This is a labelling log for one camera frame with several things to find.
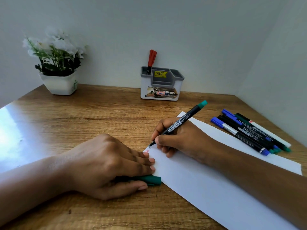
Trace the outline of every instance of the wooden tabletop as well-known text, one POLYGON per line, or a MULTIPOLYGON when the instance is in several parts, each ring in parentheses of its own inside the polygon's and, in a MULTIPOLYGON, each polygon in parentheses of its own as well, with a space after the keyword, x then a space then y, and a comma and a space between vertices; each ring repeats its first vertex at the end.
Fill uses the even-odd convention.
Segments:
MULTIPOLYGON (((181 92, 178 101, 145 100, 140 89, 78 85, 71 96, 45 86, 0 109, 0 173, 63 153, 101 133, 142 151, 161 118, 208 105, 194 117, 210 123, 223 108, 240 112, 292 144, 286 157, 307 174, 307 149, 233 95, 181 92)), ((225 229, 166 185, 100 201, 70 192, 41 204, 3 229, 225 229)))

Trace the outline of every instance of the flower pot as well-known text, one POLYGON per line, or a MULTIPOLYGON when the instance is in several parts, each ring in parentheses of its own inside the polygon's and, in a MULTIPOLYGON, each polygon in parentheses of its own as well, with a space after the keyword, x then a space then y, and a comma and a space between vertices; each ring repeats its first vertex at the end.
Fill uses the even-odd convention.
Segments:
POLYGON ((76 72, 67 77, 45 76, 43 73, 39 73, 39 75, 52 94, 71 95, 77 89, 76 72))

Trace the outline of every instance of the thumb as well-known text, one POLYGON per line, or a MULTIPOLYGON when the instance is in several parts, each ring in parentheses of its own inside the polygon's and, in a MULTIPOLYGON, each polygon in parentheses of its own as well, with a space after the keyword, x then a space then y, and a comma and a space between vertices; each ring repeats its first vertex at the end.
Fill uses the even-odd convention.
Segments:
POLYGON ((179 136, 178 135, 159 135, 155 138, 156 144, 169 146, 179 149, 179 136))
POLYGON ((148 185, 142 181, 119 182, 115 185, 102 188, 99 191, 99 198, 103 200, 119 198, 147 188, 148 185))

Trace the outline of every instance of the desk organizer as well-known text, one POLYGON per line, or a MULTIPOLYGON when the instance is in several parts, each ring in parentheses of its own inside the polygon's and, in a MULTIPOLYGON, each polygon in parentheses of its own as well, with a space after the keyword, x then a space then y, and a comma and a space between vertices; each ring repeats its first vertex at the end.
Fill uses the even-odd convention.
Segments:
POLYGON ((178 70, 152 67, 151 74, 146 72, 147 66, 141 67, 141 98, 178 100, 185 79, 178 70))

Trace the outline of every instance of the paper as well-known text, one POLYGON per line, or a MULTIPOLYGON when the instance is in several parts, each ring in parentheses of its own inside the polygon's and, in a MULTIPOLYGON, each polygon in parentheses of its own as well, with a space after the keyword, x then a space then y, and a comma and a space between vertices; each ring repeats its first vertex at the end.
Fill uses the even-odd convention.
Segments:
MULTIPOLYGON (((190 121, 221 143, 286 170, 302 174, 299 163, 274 154, 263 156, 215 127, 194 118, 190 121)), ((161 177, 162 182, 169 188, 229 230, 297 229, 219 172, 198 163, 182 152, 167 158, 156 145, 147 149, 150 157, 156 160, 155 176, 161 177)))

